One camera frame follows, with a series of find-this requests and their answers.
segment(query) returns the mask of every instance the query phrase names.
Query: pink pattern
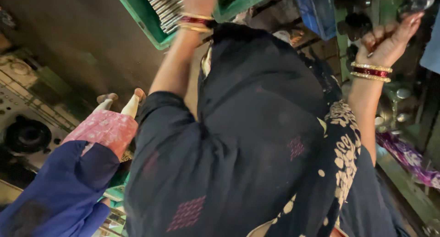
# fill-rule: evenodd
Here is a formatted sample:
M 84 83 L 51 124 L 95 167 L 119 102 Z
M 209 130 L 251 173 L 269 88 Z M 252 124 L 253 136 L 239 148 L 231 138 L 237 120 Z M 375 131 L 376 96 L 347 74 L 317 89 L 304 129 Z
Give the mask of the pink pattern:
M 294 139 L 290 140 L 287 147 L 290 149 L 290 161 L 292 161 L 295 157 L 304 152 L 304 145 L 301 143 L 301 137 L 297 136 Z
M 137 128 L 138 123 L 131 116 L 99 110 L 90 114 L 63 140 L 63 143 L 73 140 L 97 142 L 112 150 L 120 159 L 135 136 Z
M 174 231 L 179 228 L 194 225 L 199 219 L 198 217 L 203 208 L 205 198 L 206 196 L 202 196 L 194 200 L 181 203 L 166 231 Z

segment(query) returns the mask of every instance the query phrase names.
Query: woman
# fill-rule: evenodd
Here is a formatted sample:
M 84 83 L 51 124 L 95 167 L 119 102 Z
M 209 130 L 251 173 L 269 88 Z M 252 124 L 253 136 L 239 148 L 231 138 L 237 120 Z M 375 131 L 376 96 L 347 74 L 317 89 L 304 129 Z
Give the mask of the woman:
M 265 31 L 219 25 L 195 121 L 182 99 L 216 0 L 184 3 L 184 23 L 139 115 L 129 236 L 405 235 L 375 177 L 374 117 L 388 68 L 423 14 L 362 39 L 354 69 L 383 73 L 355 76 L 348 105 L 324 64 L 309 69 Z
M 55 149 L 34 181 L 0 214 L 0 236 L 88 237 L 110 213 L 103 198 L 137 130 L 144 92 L 137 88 L 121 113 L 108 111 L 116 94 L 99 106 Z

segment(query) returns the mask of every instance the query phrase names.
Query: blue garment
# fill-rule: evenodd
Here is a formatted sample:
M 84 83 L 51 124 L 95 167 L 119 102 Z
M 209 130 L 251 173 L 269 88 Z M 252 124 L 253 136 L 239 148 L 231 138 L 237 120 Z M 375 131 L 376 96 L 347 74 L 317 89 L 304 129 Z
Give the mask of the blue garment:
M 48 219 L 36 228 L 35 237 L 89 237 L 96 232 L 110 212 L 97 201 L 119 161 L 110 149 L 97 143 L 81 157 L 87 143 L 70 141 L 52 152 L 34 181 L 1 212 L 0 237 L 11 226 L 14 213 L 29 200 L 48 210 Z

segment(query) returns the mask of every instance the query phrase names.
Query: cream embroidery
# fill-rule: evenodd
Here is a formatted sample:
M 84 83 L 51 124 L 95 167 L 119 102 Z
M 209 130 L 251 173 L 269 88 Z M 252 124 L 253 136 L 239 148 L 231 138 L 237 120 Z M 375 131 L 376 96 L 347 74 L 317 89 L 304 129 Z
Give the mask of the cream embroidery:
M 325 116 L 325 120 L 330 120 L 332 124 L 339 124 L 343 127 L 349 126 L 354 133 L 355 143 L 349 138 L 348 134 L 341 137 L 341 140 L 336 143 L 334 152 L 336 158 L 334 163 L 339 168 L 336 173 L 336 190 L 334 196 L 338 198 L 339 209 L 349 195 L 350 188 L 355 177 L 357 167 L 355 159 L 360 153 L 360 138 L 356 133 L 358 127 L 355 121 L 355 116 L 351 112 L 350 107 L 342 100 L 333 103 L 330 107 L 330 112 Z

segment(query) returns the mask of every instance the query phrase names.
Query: foot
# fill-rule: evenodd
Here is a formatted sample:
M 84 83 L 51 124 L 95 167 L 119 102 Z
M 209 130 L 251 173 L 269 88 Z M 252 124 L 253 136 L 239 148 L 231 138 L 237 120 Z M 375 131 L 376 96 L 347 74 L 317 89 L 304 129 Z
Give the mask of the foot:
M 113 101 L 117 100 L 119 98 L 119 96 L 115 93 L 111 93 L 111 94 L 103 94 L 103 95 L 99 95 L 96 98 L 96 101 L 98 102 L 98 104 L 103 103 L 105 100 L 107 99 L 111 99 Z
M 142 105 L 146 99 L 145 92 L 140 88 L 136 88 L 135 95 L 137 95 L 137 97 L 139 97 L 139 105 Z

